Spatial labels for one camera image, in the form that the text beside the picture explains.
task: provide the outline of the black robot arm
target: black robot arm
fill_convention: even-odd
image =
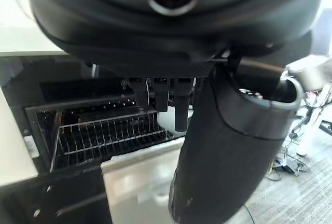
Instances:
[[[180,224],[217,224],[255,190],[288,131],[302,91],[280,76],[309,54],[320,2],[31,0],[31,6],[51,41],[128,78],[143,107],[147,78],[159,111],[167,109],[174,78],[179,131],[187,127],[196,78],[169,209]]]

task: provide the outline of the floor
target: floor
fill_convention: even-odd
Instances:
[[[328,120],[332,109],[327,109],[324,115]],[[298,158],[297,143],[290,146],[289,154]],[[332,223],[332,137],[318,130],[307,156],[301,161],[309,167],[308,172],[300,172],[297,177],[281,172],[280,181],[263,179],[260,183],[246,203],[255,224]],[[235,223],[252,223],[245,208],[229,221],[229,224]]]

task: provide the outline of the power cord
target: power cord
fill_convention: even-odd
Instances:
[[[248,207],[245,204],[243,206],[245,207],[245,209],[247,210],[248,214],[250,215],[251,221],[253,222],[253,224],[255,224],[255,220],[254,220],[252,214],[250,213]]]
[[[302,137],[304,135],[304,133],[301,133],[300,135],[298,135],[300,133],[300,131],[301,131],[301,128],[302,127],[300,127],[300,130],[297,133],[295,133],[296,137],[295,138],[291,138],[290,141],[289,141],[289,143],[287,145],[283,146],[284,148],[288,149],[292,144],[294,144],[300,137]]]
[[[299,161],[300,159],[302,159],[302,157],[295,158],[295,157],[293,157],[289,154],[287,154],[287,156],[294,159],[292,162],[298,161],[298,163],[297,163],[297,170],[298,171],[300,171],[300,172],[308,172],[309,171],[309,167],[304,162]]]
[[[275,171],[276,174],[278,175],[278,178],[277,178],[277,179],[274,179],[274,178],[268,176],[268,175],[275,175],[275,174],[267,174],[267,175],[265,175],[265,178],[266,178],[267,180],[270,180],[270,181],[280,181],[280,180],[281,180],[281,174],[280,174],[280,172],[279,172],[279,171],[276,171],[276,170],[273,170],[273,171]]]

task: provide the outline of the dishwasher rack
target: dishwasher rack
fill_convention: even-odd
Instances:
[[[109,159],[173,137],[157,122],[157,112],[62,125],[51,162],[51,172],[62,167]]]

